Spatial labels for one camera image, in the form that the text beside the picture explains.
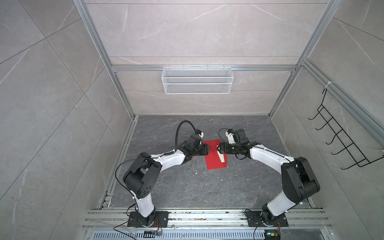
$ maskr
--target black mounting plate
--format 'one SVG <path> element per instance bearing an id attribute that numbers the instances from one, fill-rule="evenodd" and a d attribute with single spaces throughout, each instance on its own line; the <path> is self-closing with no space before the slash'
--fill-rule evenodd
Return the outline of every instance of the black mounting plate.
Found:
<path id="1" fill-rule="evenodd" d="M 169 215 L 169 212 L 156 212 L 155 213 L 155 218 L 157 218 L 159 220 L 159 225 L 161 227 L 167 227 L 168 215 Z M 144 227 L 142 222 L 139 220 L 138 213 L 136 211 L 130 213 L 127 227 Z M 152 225 L 149 227 L 157 227 L 157 221 L 154 220 Z"/>
<path id="2" fill-rule="evenodd" d="M 245 216 L 247 217 L 248 226 L 249 227 L 262 227 L 262 217 L 260 215 L 261 211 L 245 211 Z M 276 218 L 273 222 L 272 226 L 269 227 L 278 227 L 280 223 L 280 227 L 288 227 L 288 222 L 286 220 L 285 214 L 281 214 L 278 218 Z"/>

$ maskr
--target black wire rack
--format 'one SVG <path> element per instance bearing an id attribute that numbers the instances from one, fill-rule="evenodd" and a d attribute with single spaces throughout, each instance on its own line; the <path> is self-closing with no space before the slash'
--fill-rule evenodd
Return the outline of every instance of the black wire rack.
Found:
<path id="1" fill-rule="evenodd" d="M 333 138 L 332 138 L 332 141 L 331 141 L 330 143 L 327 143 L 327 142 L 326 142 L 326 144 L 328 144 L 328 145 L 332 144 L 333 140 L 335 140 L 335 138 L 337 137 L 337 138 L 339 139 L 339 141 L 341 142 L 341 144 L 343 145 L 343 147 L 344 147 L 343 149 L 341 149 L 341 150 L 338 151 L 337 153 L 331 153 L 331 154 L 332 154 L 332 155 L 336 155 L 336 154 L 339 154 L 339 153 L 341 153 L 342 151 L 346 150 L 346 151 L 350 154 L 350 156 L 352 157 L 352 159 L 353 159 L 354 162 L 355 162 L 355 163 L 352 164 L 351 166 L 346 167 L 346 168 L 342 168 L 342 167 L 341 167 L 341 169 L 342 169 L 342 170 L 346 170 L 346 169 L 351 168 L 351 167 L 353 167 L 353 166 L 355 166 L 355 165 L 357 165 L 357 166 L 359 166 L 359 167 L 364 167 L 364 166 L 366 166 L 366 165 L 368 165 L 368 164 L 371 164 L 371 163 L 373 163 L 373 162 L 375 162 L 375 161 L 377 161 L 377 160 L 380 160 L 380 159 L 384 158 L 384 155 L 383 155 L 381 158 L 378 158 L 378 159 L 373 160 L 373 161 L 370 161 L 370 160 L 367 159 L 367 157 L 366 157 L 366 156 L 364 155 L 364 153 L 359 149 L 359 147 L 356 145 L 356 143 L 351 139 L 351 137 L 347 134 L 347 132 L 340 126 L 340 124 L 336 121 L 336 119 L 331 115 L 331 113 L 330 113 L 330 112 L 325 108 L 325 106 L 323 105 L 323 103 L 324 103 L 324 98 L 325 98 L 325 94 L 327 94 L 327 89 L 324 89 L 323 92 L 322 92 L 322 94 L 324 94 L 324 96 L 323 96 L 323 100 L 321 101 L 320 106 L 317 108 L 317 114 L 315 115 L 315 117 L 317 117 L 317 115 L 320 115 L 320 116 L 324 119 L 325 124 L 324 124 L 321 128 L 319 128 L 319 129 L 316 128 L 316 130 L 321 130 L 323 127 L 325 127 L 325 126 L 328 125 L 328 126 L 330 127 L 330 129 L 333 131 L 334 136 L 333 136 Z M 329 116 L 330 116 L 331 118 L 330 118 L 329 120 L 327 120 L 327 119 L 324 117 L 324 115 L 321 113 L 322 111 L 326 111 L 326 112 L 329 114 Z M 332 119 L 333 119 L 334 122 L 337 124 L 337 126 L 340 127 L 341 130 L 337 131 L 337 130 L 335 130 L 334 127 L 332 127 L 332 126 L 329 124 L 329 122 L 330 122 Z M 346 143 L 344 143 L 344 142 L 341 140 L 340 136 L 339 136 L 339 135 L 342 134 L 342 133 L 344 133 L 352 143 L 350 143 L 350 144 L 348 144 L 348 145 L 347 145 Z M 352 155 L 351 151 L 348 149 L 349 147 L 356 147 L 356 149 L 361 153 L 363 159 L 362 159 L 362 160 L 356 160 L 355 157 Z"/>

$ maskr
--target mesh basket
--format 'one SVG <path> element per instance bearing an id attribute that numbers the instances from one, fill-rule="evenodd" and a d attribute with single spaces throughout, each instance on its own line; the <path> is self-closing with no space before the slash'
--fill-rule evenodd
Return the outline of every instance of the mesh basket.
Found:
<path id="1" fill-rule="evenodd" d="M 166 94 L 229 93 L 230 67 L 169 67 L 161 75 Z"/>

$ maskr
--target vertical metal post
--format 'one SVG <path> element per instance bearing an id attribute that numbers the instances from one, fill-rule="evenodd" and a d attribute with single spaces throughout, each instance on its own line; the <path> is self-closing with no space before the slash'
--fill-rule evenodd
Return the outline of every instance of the vertical metal post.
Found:
<path id="1" fill-rule="evenodd" d="M 129 104 L 129 101 L 127 99 L 127 96 L 125 95 L 124 89 L 121 86 L 121 83 L 119 79 L 117 78 L 115 72 L 112 70 L 112 64 L 109 60 L 109 57 L 107 55 L 107 52 L 103 46 L 103 43 L 101 42 L 100 36 L 97 33 L 96 27 L 92 21 L 92 18 L 88 12 L 88 9 L 84 3 L 83 0 L 73 0 L 77 10 L 79 11 L 79 14 L 81 16 L 81 19 L 83 20 L 85 27 L 88 30 L 89 35 L 91 36 L 91 39 L 100 55 L 101 60 L 103 61 L 105 68 L 108 71 L 109 76 L 112 79 L 113 84 L 116 87 L 116 90 L 119 93 L 119 96 L 121 98 L 121 101 L 123 102 L 125 109 L 128 112 L 128 115 L 131 119 L 135 117 L 135 114 L 133 113 L 132 107 Z"/>
<path id="2" fill-rule="evenodd" d="M 269 116 L 272 118 L 280 104 L 283 102 L 288 90 L 291 88 L 293 82 L 295 81 L 297 75 L 302 69 L 303 65 L 301 62 L 308 58 L 311 52 L 313 51 L 316 43 L 319 41 L 320 37 L 323 35 L 325 29 L 327 28 L 329 22 L 331 21 L 333 15 L 336 13 L 336 10 L 339 8 L 343 0 L 330 0 L 327 8 L 325 9 L 323 15 L 320 18 L 319 23 L 317 24 L 311 38 L 309 39 L 307 45 L 304 48 L 304 51 L 301 53 L 298 62 L 296 63 L 296 70 L 288 77 L 283 89 L 280 91 L 279 96 L 277 97 L 275 103 L 273 104 L 271 110 L 269 111 Z"/>

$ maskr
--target gray marble floor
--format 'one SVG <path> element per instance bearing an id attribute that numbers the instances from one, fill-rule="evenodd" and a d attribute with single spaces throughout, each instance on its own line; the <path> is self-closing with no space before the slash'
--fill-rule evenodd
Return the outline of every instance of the gray marble floor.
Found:
<path id="1" fill-rule="evenodd" d="M 137 157 L 141 152 L 159 154 L 174 148 L 177 125 L 191 121 L 204 132 L 203 140 L 218 139 L 220 128 L 243 128 L 252 140 L 285 154 L 283 145 L 268 116 L 139 116 L 125 159 Z M 193 133 L 190 125 L 183 124 L 179 143 Z M 261 207 L 281 192 L 281 176 L 272 168 L 252 159 L 238 160 L 228 155 L 226 168 L 207 170 L 204 156 L 174 166 L 160 173 L 152 191 L 156 207 Z M 129 168 L 121 168 L 119 179 Z M 133 204 L 132 195 L 120 185 L 113 192 L 111 206 L 127 207 Z"/>

